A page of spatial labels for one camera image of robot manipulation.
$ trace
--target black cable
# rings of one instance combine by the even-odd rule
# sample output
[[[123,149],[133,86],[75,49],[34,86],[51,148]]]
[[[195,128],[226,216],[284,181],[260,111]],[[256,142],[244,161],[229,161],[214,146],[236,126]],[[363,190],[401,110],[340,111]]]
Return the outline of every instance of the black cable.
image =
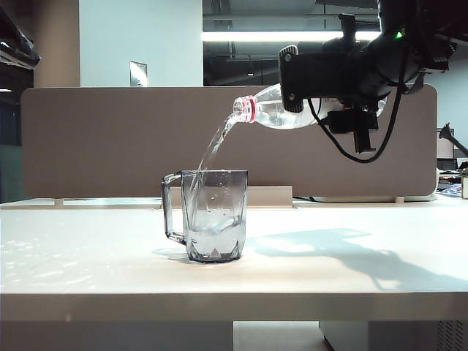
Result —
[[[406,75],[407,71],[407,60],[408,56],[410,54],[410,46],[409,44],[405,46],[404,53],[403,53],[403,61],[401,63],[401,70],[400,70],[400,76],[399,76],[399,81],[398,81],[398,88],[396,89],[396,96],[395,96],[395,101],[393,102],[393,109],[392,109],[392,114],[390,117],[390,121],[388,123],[388,128],[387,132],[385,133],[385,137],[382,141],[382,144],[379,147],[379,150],[375,153],[374,156],[369,157],[368,159],[360,159],[359,157],[353,156],[352,154],[349,154],[346,152],[341,145],[339,145],[338,140],[331,134],[331,132],[327,129],[327,127],[324,125],[323,121],[320,120],[319,116],[315,112],[314,106],[312,104],[312,101],[310,99],[307,99],[307,102],[309,103],[310,110],[312,112],[312,115],[315,118],[315,121],[319,124],[319,126],[322,128],[322,130],[325,132],[325,134],[330,138],[330,140],[335,144],[336,148],[338,151],[348,159],[351,159],[352,161],[358,162],[358,163],[371,163],[378,159],[380,155],[382,155],[383,151],[387,147],[388,141],[390,140],[390,136],[392,135],[393,128],[395,127],[395,122],[396,122],[396,115],[398,114],[398,109],[400,106],[400,101],[401,101],[401,96],[406,90],[406,86],[404,84],[404,76]]]

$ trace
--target glass mug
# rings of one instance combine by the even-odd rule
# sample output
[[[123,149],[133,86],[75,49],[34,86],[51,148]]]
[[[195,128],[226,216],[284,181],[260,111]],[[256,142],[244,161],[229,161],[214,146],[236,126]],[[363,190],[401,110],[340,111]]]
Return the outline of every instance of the glass mug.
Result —
[[[173,230],[170,184],[181,180],[184,232]],[[182,170],[162,179],[166,236],[190,260],[223,263],[241,257],[246,240],[246,170]]]

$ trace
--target floor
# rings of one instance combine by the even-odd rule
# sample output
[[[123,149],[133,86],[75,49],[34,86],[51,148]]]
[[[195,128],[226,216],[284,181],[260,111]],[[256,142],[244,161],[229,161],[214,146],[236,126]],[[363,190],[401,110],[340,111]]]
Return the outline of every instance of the floor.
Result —
[[[234,351],[328,351],[318,322],[234,322]]]

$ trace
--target white table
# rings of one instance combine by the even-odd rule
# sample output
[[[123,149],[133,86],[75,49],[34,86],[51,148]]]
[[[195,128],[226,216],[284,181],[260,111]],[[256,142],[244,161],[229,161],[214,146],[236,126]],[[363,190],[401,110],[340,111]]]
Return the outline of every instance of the white table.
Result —
[[[162,210],[0,214],[3,321],[468,320],[467,200],[249,209],[221,265]]]

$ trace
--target mug handle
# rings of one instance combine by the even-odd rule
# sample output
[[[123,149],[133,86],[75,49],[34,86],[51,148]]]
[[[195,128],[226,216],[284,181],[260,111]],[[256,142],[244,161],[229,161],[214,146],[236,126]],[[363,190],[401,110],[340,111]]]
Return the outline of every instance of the mug handle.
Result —
[[[173,207],[170,200],[170,184],[182,177],[181,172],[176,172],[173,174],[166,175],[162,179],[161,190],[162,190],[162,208],[164,210],[164,225],[166,236],[170,240],[174,240],[179,244],[185,245],[185,235],[183,233],[178,233],[173,230]]]

